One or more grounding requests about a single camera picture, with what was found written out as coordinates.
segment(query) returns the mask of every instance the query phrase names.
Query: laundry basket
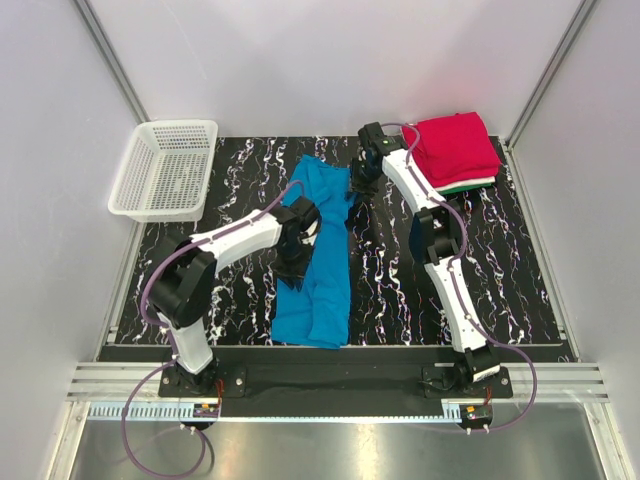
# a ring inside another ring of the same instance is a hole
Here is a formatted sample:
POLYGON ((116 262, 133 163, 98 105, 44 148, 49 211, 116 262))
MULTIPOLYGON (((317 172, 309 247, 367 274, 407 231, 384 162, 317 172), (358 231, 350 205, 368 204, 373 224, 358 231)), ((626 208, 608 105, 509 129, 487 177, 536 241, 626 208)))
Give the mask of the laundry basket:
POLYGON ((109 211, 138 222, 202 218, 218 125, 171 120, 138 125, 109 198, 109 211))

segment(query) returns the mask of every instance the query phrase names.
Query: black marble tabletop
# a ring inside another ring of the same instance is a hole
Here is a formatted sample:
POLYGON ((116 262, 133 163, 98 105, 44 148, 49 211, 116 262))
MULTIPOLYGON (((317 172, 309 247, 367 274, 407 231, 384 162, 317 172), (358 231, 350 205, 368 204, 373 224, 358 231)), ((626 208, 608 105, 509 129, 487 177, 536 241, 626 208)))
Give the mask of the black marble tabletop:
MULTIPOLYGON (((559 343, 556 321, 515 187, 503 164, 495 187, 452 195, 464 206, 469 248, 465 280, 478 315, 499 341, 559 343)), ((143 325, 139 299, 150 253, 169 231, 185 236, 213 230, 263 208, 287 184, 303 154, 349 165, 356 137, 221 138, 216 146, 204 217, 197 223, 149 224, 120 319, 116 344, 165 343, 143 325)), ((449 343, 444 311, 424 268, 408 249, 411 213, 391 182, 380 181, 369 203, 352 209, 350 236, 353 345, 449 343)), ((273 251, 254 253, 220 272, 205 328, 212 345, 271 345, 276 282, 273 251)))

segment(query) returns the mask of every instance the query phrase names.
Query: blue cloth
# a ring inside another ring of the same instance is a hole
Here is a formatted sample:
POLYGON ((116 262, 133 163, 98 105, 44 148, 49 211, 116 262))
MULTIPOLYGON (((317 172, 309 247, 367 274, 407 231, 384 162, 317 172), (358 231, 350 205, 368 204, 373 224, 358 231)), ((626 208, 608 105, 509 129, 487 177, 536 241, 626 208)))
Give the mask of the blue cloth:
MULTIPOLYGON (((320 210, 322 229, 302 289, 290 289, 278 281, 271 336, 279 342, 340 348, 347 344, 351 308, 349 237, 344 224, 352 205, 345 199, 349 169, 304 155, 291 180, 304 184, 305 196, 320 210)), ((300 194, 300 188, 292 188, 283 203, 291 205, 300 194)))

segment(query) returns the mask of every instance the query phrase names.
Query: red cloth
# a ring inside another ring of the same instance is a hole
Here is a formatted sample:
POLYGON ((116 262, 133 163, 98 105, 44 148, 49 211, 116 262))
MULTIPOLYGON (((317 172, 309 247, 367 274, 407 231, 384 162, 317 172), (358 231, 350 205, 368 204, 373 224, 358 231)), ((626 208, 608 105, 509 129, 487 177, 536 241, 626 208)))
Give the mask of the red cloth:
MULTIPOLYGON (((434 187, 498 174, 500 158, 477 113, 424 120, 416 127, 420 143, 413 159, 434 187)), ((403 127, 402 133, 411 146, 416 138, 413 131, 403 127)))

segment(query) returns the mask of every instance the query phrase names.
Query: crumpled blue fabric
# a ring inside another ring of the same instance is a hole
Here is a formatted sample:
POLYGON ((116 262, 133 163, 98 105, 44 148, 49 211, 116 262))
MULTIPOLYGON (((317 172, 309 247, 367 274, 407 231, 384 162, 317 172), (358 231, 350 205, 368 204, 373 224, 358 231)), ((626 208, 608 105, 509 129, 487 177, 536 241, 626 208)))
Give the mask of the crumpled blue fabric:
MULTIPOLYGON (((349 236, 345 221, 353 202, 346 200, 349 169, 326 165, 304 155, 291 181, 304 184, 305 196, 320 210, 322 229, 315 242, 302 289, 278 280, 273 340, 297 345, 337 349, 349 338, 351 285, 349 236)), ((283 199, 291 205, 301 194, 292 188, 283 199)))

